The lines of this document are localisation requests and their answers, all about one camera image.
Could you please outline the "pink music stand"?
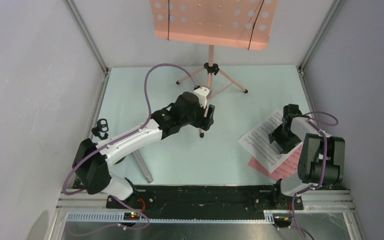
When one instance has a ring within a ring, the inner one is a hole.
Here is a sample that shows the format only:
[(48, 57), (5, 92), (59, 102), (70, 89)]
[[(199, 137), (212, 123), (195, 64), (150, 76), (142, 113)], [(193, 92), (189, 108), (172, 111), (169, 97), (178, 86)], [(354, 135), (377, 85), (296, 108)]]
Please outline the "pink music stand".
[(208, 46), (208, 61), (194, 71), (207, 72), (212, 87), (218, 73), (245, 94), (243, 85), (214, 62), (216, 46), (262, 51), (269, 45), (276, 0), (151, 0), (155, 35), (159, 39)]

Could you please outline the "white sheet music page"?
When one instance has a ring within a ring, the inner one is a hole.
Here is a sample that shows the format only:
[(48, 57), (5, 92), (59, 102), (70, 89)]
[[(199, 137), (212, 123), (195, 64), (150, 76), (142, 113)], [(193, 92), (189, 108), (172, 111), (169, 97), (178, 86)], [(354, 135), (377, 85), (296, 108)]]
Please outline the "white sheet music page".
[(303, 145), (299, 142), (290, 152), (281, 153), (277, 142), (270, 143), (269, 134), (282, 124), (282, 117), (283, 111), (277, 108), (237, 141), (269, 173), (273, 173), (293, 153), (300, 151)]

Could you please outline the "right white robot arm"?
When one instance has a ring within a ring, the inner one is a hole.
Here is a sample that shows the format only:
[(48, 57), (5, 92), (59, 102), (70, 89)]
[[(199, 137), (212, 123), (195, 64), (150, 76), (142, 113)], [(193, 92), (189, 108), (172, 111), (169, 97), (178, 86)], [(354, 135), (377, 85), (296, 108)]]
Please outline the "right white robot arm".
[(269, 143), (275, 143), (281, 154), (302, 147), (297, 172), (280, 179), (280, 189), (270, 195), (270, 202), (277, 209), (285, 208), (293, 196), (338, 185), (344, 178), (345, 140), (326, 133), (316, 121), (303, 114), (297, 104), (288, 104), (283, 107), (280, 125), (268, 134)]

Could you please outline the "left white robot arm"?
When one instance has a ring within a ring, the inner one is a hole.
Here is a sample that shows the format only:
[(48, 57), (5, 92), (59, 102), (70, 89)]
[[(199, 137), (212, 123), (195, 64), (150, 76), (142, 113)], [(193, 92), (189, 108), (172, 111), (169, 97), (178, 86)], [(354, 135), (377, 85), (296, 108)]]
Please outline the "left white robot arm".
[(125, 208), (136, 206), (138, 194), (134, 192), (133, 184), (127, 178), (112, 175), (110, 168), (140, 148), (177, 134), (185, 126), (209, 130), (214, 123), (215, 110), (212, 104), (208, 104), (210, 92), (207, 87), (186, 91), (174, 103), (155, 111), (150, 119), (128, 133), (96, 143), (90, 138), (83, 140), (72, 164), (83, 189), (89, 195), (112, 195)]

